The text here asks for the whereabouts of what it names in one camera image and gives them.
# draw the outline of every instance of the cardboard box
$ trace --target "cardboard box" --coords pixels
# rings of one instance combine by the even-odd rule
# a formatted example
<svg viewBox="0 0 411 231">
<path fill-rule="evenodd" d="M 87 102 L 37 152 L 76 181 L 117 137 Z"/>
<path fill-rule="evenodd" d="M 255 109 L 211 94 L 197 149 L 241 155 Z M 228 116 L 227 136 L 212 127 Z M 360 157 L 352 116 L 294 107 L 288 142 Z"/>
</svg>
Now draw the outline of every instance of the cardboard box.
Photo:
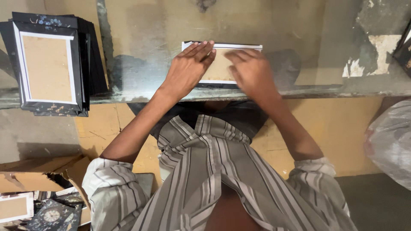
<svg viewBox="0 0 411 231">
<path fill-rule="evenodd" d="M 70 182 L 90 208 L 81 187 L 89 163 L 88 157 L 77 155 L 0 164 L 0 192 L 60 191 Z"/>
</svg>

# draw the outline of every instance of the finger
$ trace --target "finger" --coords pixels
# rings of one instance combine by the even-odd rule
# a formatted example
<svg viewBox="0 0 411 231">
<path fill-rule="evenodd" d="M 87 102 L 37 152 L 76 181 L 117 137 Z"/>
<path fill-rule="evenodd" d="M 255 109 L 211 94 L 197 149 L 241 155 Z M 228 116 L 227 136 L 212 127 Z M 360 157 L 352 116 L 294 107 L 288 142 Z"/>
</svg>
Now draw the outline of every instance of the finger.
<svg viewBox="0 0 411 231">
<path fill-rule="evenodd" d="M 252 57 L 259 57 L 261 55 L 261 52 L 255 49 L 244 49 L 243 51 Z"/>
<path fill-rule="evenodd" d="M 203 49 L 199 50 L 198 53 L 194 55 L 194 58 L 197 61 L 203 60 L 203 58 L 206 57 L 206 55 L 212 51 L 213 46 L 214 41 L 210 41 Z"/>
<path fill-rule="evenodd" d="M 198 46 L 199 42 L 192 43 L 190 46 L 188 46 L 186 49 L 184 49 L 180 54 L 177 56 L 183 56 L 188 54 L 190 51 L 194 50 Z"/>
<path fill-rule="evenodd" d="M 237 68 L 233 65 L 229 66 L 229 70 L 231 71 L 231 74 L 233 75 L 234 79 L 237 81 L 238 86 L 242 85 L 242 77 L 240 73 L 238 72 Z"/>
<path fill-rule="evenodd" d="M 210 54 L 204 59 L 204 61 L 202 61 L 202 63 L 204 64 L 204 68 L 206 70 L 214 61 L 216 54 L 217 54 L 217 51 L 215 49 L 212 49 Z"/>
<path fill-rule="evenodd" d="M 206 45 L 208 44 L 207 41 L 203 41 L 202 43 L 200 43 L 196 48 L 194 48 L 193 50 L 191 50 L 186 56 L 187 57 L 192 57 L 195 54 L 198 53 L 199 50 L 203 49 Z"/>
<path fill-rule="evenodd" d="M 250 60 L 252 59 L 254 56 L 253 55 L 249 55 L 247 52 L 243 51 L 243 50 L 238 50 L 236 51 L 236 54 L 242 58 L 244 61 Z"/>
<path fill-rule="evenodd" d="M 233 64 L 244 62 L 244 60 L 240 56 L 237 55 L 236 51 L 229 51 L 224 54 L 224 57 L 230 60 Z"/>
</svg>

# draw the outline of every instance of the plastic bag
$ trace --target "plastic bag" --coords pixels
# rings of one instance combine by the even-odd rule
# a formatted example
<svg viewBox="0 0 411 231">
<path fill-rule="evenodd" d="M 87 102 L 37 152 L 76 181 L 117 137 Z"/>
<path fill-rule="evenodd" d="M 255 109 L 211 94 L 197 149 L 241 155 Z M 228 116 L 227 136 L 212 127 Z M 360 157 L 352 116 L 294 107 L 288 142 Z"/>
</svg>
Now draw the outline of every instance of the plastic bag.
<svg viewBox="0 0 411 231">
<path fill-rule="evenodd" d="M 364 151 L 384 173 L 411 190 L 411 100 L 390 107 L 368 127 Z"/>
</svg>

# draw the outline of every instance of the hand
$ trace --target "hand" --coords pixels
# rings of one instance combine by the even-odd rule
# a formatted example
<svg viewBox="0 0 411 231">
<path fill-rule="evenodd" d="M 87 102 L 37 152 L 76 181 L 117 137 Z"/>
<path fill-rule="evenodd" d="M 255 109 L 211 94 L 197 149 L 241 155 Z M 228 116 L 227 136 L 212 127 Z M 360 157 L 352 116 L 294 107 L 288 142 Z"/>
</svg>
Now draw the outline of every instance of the hand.
<svg viewBox="0 0 411 231">
<path fill-rule="evenodd" d="M 213 46 L 214 41 L 195 42 L 178 54 L 158 91 L 176 102 L 188 95 L 214 61 L 216 52 Z"/>
<path fill-rule="evenodd" d="M 234 50 L 224 55 L 233 62 L 230 71 L 238 87 L 257 103 L 275 94 L 281 97 L 272 79 L 270 63 L 254 49 Z"/>
</svg>

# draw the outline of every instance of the stack of photo frames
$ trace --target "stack of photo frames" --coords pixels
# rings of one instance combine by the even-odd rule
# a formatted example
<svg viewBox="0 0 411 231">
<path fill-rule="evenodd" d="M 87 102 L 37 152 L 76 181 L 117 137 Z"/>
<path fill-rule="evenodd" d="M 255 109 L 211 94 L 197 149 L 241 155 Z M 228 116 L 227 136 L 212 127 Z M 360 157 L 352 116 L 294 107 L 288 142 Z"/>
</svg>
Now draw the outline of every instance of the stack of photo frames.
<svg viewBox="0 0 411 231">
<path fill-rule="evenodd" d="M 90 96 L 107 92 L 94 25 L 74 15 L 12 13 L 0 23 L 23 110 L 87 117 Z"/>
<path fill-rule="evenodd" d="M 196 41 L 185 41 L 181 42 L 181 51 L 186 49 L 191 44 Z M 235 44 L 235 43 L 214 43 L 213 48 L 216 50 L 216 56 L 214 62 L 207 69 L 206 73 L 201 78 L 200 82 L 196 87 L 198 88 L 227 88 L 227 89 L 238 89 L 237 82 L 229 71 L 230 60 L 224 57 L 224 54 L 237 49 L 255 49 L 258 51 L 263 50 L 262 45 L 253 44 Z"/>
</svg>

